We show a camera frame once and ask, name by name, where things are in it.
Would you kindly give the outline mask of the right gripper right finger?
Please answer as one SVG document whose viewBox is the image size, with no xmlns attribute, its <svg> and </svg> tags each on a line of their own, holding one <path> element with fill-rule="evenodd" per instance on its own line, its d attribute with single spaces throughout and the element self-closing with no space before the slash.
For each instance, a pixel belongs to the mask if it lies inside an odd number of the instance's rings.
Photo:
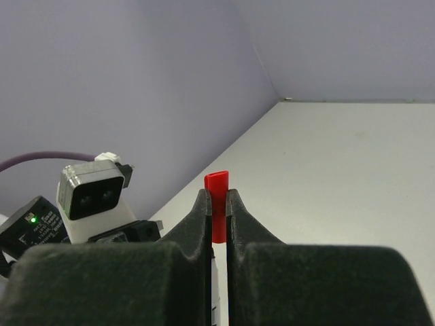
<svg viewBox="0 0 435 326">
<path fill-rule="evenodd" d="M 389 247 L 287 244 L 226 196 L 231 325 L 432 325 L 405 258 Z"/>
</svg>

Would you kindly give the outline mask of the red marker pen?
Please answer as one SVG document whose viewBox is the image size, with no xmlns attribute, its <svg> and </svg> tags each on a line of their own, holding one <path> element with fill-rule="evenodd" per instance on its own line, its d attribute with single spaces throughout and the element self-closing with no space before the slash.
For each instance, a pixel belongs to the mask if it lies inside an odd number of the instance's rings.
<svg viewBox="0 0 435 326">
<path fill-rule="evenodd" d="M 211 250 L 211 325 L 220 326 L 220 292 L 218 283 L 218 266 L 214 250 Z"/>
</svg>

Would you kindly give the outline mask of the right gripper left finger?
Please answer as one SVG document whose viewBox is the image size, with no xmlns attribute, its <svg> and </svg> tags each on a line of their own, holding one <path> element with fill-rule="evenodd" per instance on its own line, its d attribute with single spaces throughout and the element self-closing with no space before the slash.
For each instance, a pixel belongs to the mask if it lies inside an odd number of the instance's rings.
<svg viewBox="0 0 435 326">
<path fill-rule="evenodd" d="M 44 244 L 14 265 L 2 325 L 210 325 L 211 196 L 156 242 Z"/>
</svg>

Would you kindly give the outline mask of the red pen cap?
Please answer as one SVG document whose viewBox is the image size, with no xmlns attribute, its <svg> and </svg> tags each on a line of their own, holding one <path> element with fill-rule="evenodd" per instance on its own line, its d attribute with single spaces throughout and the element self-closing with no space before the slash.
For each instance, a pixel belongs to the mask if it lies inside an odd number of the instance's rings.
<svg viewBox="0 0 435 326">
<path fill-rule="evenodd" d="M 226 242 L 226 195 L 229 189 L 227 170 L 208 174 L 204 178 L 205 189 L 211 196 L 212 242 Z"/>
</svg>

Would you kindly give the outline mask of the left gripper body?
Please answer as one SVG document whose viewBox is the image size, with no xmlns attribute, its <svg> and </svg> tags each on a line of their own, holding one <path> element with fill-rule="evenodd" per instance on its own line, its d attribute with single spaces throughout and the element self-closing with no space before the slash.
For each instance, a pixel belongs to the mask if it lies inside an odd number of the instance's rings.
<svg viewBox="0 0 435 326">
<path fill-rule="evenodd" d="M 161 238 L 162 221 L 138 220 L 90 237 L 88 243 L 156 242 Z"/>
</svg>

